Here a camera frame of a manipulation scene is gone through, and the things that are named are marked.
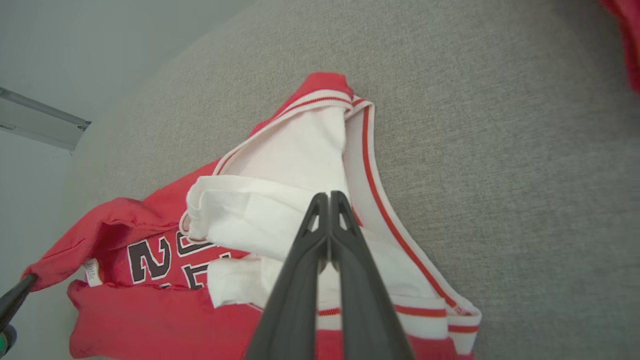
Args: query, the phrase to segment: white wall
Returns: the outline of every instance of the white wall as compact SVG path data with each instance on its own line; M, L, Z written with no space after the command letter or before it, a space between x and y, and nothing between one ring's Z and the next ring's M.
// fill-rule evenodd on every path
M63 232L58 213L71 167L68 151L0 131L0 293L13 287ZM12 321L12 359L70 359L77 311L65 285L31 294Z
M0 86L99 120L254 0L1 0Z

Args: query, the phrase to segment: gray couch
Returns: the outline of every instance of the gray couch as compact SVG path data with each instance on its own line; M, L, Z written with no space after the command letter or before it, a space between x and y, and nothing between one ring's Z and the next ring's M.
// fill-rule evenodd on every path
M71 225L222 156L307 74L376 105L390 201L477 359L638 359L640 96L596 0L258 0L82 137Z

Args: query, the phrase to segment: printed number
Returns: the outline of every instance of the printed number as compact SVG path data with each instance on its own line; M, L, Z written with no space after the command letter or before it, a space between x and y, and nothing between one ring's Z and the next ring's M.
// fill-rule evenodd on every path
M162 279L171 268L171 247L163 236L160 238L158 251L162 253L162 261L158 261L151 254L147 239L128 246L129 268L134 284L139 284L147 279L147 270L152 280Z

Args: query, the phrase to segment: red and white striped trim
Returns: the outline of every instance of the red and white striped trim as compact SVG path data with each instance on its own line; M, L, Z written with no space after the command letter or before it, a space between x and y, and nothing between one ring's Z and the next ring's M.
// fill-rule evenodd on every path
M345 116L350 119L347 121L347 149L344 161L354 211L358 213L358 218L365 228L375 233L387 233L396 239L398 245L424 274L434 292L446 303L448 325L445 329L448 329L448 337L454 341L456 350L459 354L470 354L482 315L467 299L451 288L409 235L393 210L376 166L373 104L367 101L359 102Z
M298 100L292 102L284 110L280 111L271 120L262 123L262 128L252 134L248 139L243 141L235 149L231 150L227 155L222 157L222 159L220 159L220 161L218 162L218 166L216 166L216 168L214 169L213 175L222 174L223 169L227 166L227 163L229 161L232 161L232 158L236 153L238 153L238 151L240 151L251 141L254 141L258 137L262 136L272 127L296 116L299 113L322 108L325 106L342 106L346 109L346 111L351 111L353 109L350 96L348 94L345 94L344 92L336 90L318 90L312 92L311 94L304 95Z

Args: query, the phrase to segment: gray fabric surface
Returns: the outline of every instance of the gray fabric surface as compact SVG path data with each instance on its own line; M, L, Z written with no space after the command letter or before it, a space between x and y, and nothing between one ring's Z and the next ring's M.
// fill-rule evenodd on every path
M484 313L477 359L640 358L640 97L595 0L258 1L89 128L66 225L220 157L316 70L376 104L391 203Z

